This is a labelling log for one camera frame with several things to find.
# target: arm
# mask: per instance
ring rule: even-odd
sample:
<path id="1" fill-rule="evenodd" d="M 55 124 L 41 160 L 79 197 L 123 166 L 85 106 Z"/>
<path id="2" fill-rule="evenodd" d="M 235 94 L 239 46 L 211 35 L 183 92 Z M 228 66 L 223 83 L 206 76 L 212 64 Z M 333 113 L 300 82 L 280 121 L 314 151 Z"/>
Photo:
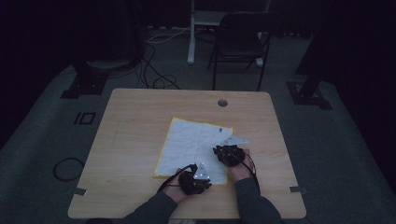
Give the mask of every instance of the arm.
<path id="1" fill-rule="evenodd" d="M 162 191 L 157 192 L 146 203 L 140 205 L 133 213 L 126 216 L 122 223 L 146 224 L 168 223 L 169 217 L 177 208 L 178 204 L 188 198 L 178 185 L 178 175 L 169 182 Z"/>
<path id="2" fill-rule="evenodd" d="M 252 170 L 253 163 L 248 157 L 245 157 L 244 164 Z M 247 224 L 280 223 L 279 212 L 270 201 L 260 195 L 250 171 L 243 164 L 230 167 L 229 171 L 235 182 L 236 200 L 242 221 Z"/>

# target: table top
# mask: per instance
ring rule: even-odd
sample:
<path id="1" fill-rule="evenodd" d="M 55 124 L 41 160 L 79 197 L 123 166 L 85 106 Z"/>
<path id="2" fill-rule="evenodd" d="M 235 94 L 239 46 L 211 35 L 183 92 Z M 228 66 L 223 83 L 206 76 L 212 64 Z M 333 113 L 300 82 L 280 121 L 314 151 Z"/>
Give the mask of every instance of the table top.
<path id="1" fill-rule="evenodd" d="M 283 218 L 305 216 L 301 193 L 290 192 L 298 183 L 268 93 L 135 89 L 112 92 L 78 182 L 86 194 L 74 195 L 68 215 L 125 217 L 153 196 L 164 181 L 152 176 L 173 117 L 233 127 L 248 140 L 240 147 L 250 149 L 262 196 Z M 233 182 L 186 200 L 172 218 L 239 218 Z"/>

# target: dark floor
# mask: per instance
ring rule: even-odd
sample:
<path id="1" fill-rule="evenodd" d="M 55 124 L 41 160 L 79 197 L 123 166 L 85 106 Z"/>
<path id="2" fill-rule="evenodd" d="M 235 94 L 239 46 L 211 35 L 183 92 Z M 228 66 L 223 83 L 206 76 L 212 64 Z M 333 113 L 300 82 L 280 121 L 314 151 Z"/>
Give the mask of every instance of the dark floor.
<path id="1" fill-rule="evenodd" d="M 177 33 L 179 30 L 150 31 L 152 35 L 162 32 Z M 152 66 L 162 75 L 172 75 L 168 78 L 175 78 L 183 90 L 211 89 L 212 71 L 206 67 L 213 36 L 204 32 L 198 36 L 194 65 L 187 64 L 187 35 L 152 44 L 155 47 Z M 303 195 L 307 217 L 312 223 L 323 224 L 396 223 L 395 195 L 376 167 L 335 87 L 325 82 L 319 86 L 333 110 L 295 105 L 290 97 L 286 82 L 306 79 L 295 75 L 295 70 L 308 44 L 309 40 L 300 37 L 275 37 L 262 82 L 262 91 L 272 96 L 299 185 L 307 189 Z M 153 49 L 147 47 L 147 60 L 152 52 Z M 93 65 L 108 68 L 118 63 L 123 62 Z M 74 100 L 60 99 L 76 74 L 71 67 L 52 80 L 19 129 L 0 150 L 1 224 L 87 221 L 67 216 L 73 196 L 70 189 L 78 181 L 59 181 L 52 175 L 52 169 L 65 158 L 87 159 L 110 93 L 115 88 L 146 88 L 142 82 L 145 65 L 113 72 L 102 95 L 81 95 Z M 218 90 L 254 91 L 259 71 L 255 66 L 245 70 L 244 65 L 221 64 Z M 157 75 L 147 69 L 146 77 L 151 85 Z M 75 124 L 78 113 L 92 112 L 96 113 L 92 125 Z M 61 169 L 63 175 L 81 172 L 77 163 L 69 163 L 67 168 Z M 308 223 L 307 220 L 285 222 Z"/>

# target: person's left hand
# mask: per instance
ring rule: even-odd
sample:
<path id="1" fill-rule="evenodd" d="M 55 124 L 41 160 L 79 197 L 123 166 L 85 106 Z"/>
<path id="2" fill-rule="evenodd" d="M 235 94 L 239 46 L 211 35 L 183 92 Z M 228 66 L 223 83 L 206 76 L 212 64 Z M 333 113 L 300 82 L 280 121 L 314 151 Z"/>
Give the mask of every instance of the person's left hand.
<path id="1" fill-rule="evenodd" d="M 163 193 L 168 195 L 177 204 L 180 204 L 181 202 L 183 202 L 184 200 L 189 198 L 189 196 L 186 195 L 184 193 L 184 191 L 181 189 L 181 187 L 179 186 L 178 177 L 180 176 L 180 174 L 175 176 L 175 178 L 171 182 L 169 182 L 168 186 L 166 186 L 163 189 Z"/>

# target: sleeve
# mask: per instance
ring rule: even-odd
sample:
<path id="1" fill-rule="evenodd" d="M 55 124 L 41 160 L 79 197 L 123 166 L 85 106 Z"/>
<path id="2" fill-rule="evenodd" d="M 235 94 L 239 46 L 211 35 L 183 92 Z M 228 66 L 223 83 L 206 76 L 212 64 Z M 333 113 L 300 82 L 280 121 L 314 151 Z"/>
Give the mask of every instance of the sleeve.
<path id="1" fill-rule="evenodd" d="M 163 192 L 158 192 L 134 212 L 126 216 L 121 223 L 147 224 L 168 223 L 169 217 L 177 208 L 177 203 Z"/>
<path id="2" fill-rule="evenodd" d="M 279 224 L 280 214 L 274 205 L 262 197 L 253 178 L 235 182 L 239 216 L 246 224 Z"/>

